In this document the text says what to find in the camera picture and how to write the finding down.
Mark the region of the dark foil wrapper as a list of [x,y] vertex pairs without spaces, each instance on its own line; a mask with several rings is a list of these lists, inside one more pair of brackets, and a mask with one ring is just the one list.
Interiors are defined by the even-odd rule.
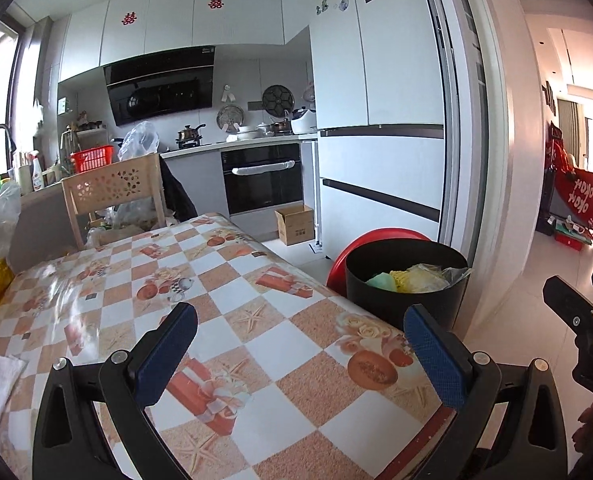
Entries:
[[471,268],[445,268],[443,270],[443,276],[445,280],[449,283],[449,286],[455,286],[461,281],[465,280],[470,276],[472,272]]

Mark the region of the white tissue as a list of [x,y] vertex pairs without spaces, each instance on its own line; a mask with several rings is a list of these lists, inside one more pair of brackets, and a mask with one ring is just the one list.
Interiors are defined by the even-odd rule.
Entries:
[[415,294],[439,292],[449,286],[443,276],[443,270],[439,266],[416,264],[408,270],[415,272],[415,286],[417,286]]

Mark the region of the yellow sponge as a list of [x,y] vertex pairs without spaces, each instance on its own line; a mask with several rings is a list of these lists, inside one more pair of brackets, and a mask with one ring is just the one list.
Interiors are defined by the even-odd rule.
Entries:
[[389,274],[392,274],[393,278],[395,278],[397,292],[400,294],[414,294],[417,290],[417,286],[415,286],[415,272],[411,270],[391,271]]

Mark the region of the light green plastic bag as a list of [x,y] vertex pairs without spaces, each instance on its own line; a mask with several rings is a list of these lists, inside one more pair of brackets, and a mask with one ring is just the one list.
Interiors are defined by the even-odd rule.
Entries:
[[397,292],[397,284],[395,278],[389,273],[380,273],[366,281],[366,284],[377,289],[386,290],[387,292]]

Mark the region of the black trash bin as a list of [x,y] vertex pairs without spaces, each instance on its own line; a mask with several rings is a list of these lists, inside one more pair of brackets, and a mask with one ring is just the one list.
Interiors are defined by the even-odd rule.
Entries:
[[456,322],[471,268],[456,249],[412,238],[375,240],[345,260],[347,299],[395,328],[421,304],[441,327]]

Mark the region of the red banner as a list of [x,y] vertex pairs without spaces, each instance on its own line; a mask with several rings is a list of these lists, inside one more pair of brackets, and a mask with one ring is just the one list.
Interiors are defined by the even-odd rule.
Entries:
[[571,162],[562,131],[553,122],[547,131],[543,209],[555,218],[570,218],[593,241],[593,172]]

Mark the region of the red plastic stool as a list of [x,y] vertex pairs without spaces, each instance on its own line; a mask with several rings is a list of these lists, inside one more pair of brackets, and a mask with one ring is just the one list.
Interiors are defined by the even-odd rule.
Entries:
[[347,284],[369,280],[385,269],[386,263],[396,254],[396,249],[405,240],[430,242],[430,237],[404,228],[379,228],[359,235],[339,254],[328,273],[325,284],[336,295],[347,296]]

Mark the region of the spray bottle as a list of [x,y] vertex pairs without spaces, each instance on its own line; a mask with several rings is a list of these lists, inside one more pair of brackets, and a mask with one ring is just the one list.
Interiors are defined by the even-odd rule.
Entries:
[[44,176],[42,175],[42,164],[40,163],[39,151],[31,151],[32,162],[32,185],[35,192],[45,187]]

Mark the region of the red plastic basket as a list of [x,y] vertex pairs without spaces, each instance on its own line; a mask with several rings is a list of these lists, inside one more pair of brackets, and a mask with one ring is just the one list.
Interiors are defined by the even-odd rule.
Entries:
[[112,164],[114,148],[110,144],[81,150],[71,155],[76,174],[99,169]]

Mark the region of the cardboard box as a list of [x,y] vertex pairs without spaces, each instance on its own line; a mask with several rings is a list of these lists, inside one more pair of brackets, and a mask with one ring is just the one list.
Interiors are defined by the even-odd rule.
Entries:
[[315,217],[313,209],[305,205],[294,205],[275,211],[279,240],[291,246],[309,242],[315,238]]

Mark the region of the white plastic bag on counter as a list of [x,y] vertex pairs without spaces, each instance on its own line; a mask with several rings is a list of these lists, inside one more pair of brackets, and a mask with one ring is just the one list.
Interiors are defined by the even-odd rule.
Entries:
[[157,153],[160,146],[158,130],[152,122],[140,122],[122,141],[118,150],[118,160],[137,158]]

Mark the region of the black built-in oven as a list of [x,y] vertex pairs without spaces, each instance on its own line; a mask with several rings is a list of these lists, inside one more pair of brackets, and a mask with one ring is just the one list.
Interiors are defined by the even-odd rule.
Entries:
[[229,214],[278,207],[303,199],[301,149],[296,143],[220,154]]

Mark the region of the white refrigerator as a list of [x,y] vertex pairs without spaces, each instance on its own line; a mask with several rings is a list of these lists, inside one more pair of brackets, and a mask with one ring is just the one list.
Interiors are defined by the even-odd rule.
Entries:
[[486,88],[467,0],[307,0],[321,243],[403,228],[475,254]]

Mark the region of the black range hood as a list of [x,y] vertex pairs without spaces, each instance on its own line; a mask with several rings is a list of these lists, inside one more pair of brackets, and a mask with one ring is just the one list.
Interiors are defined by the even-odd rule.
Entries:
[[213,104],[216,48],[165,50],[103,67],[116,125],[203,110]]

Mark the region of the white rice cooker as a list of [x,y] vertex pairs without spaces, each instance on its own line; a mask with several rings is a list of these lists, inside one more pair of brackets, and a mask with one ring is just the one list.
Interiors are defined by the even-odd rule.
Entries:
[[297,110],[290,121],[291,130],[298,136],[300,134],[310,134],[317,131],[317,115],[310,108],[301,108]]

